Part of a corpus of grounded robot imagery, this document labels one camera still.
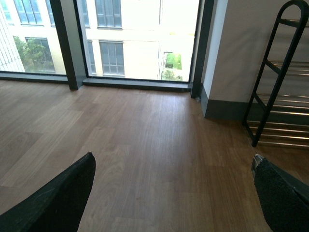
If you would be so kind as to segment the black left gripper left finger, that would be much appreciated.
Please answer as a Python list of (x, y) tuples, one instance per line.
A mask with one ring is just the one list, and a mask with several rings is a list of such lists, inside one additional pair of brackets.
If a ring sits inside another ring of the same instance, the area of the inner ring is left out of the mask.
[(87, 204), (96, 160), (86, 153), (0, 216), (2, 232), (76, 232)]

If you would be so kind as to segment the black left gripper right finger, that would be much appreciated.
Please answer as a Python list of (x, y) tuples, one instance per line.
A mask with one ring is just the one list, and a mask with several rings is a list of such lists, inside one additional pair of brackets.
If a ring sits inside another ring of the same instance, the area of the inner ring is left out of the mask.
[(309, 230), (309, 186), (256, 154), (251, 170), (266, 223), (274, 232)]

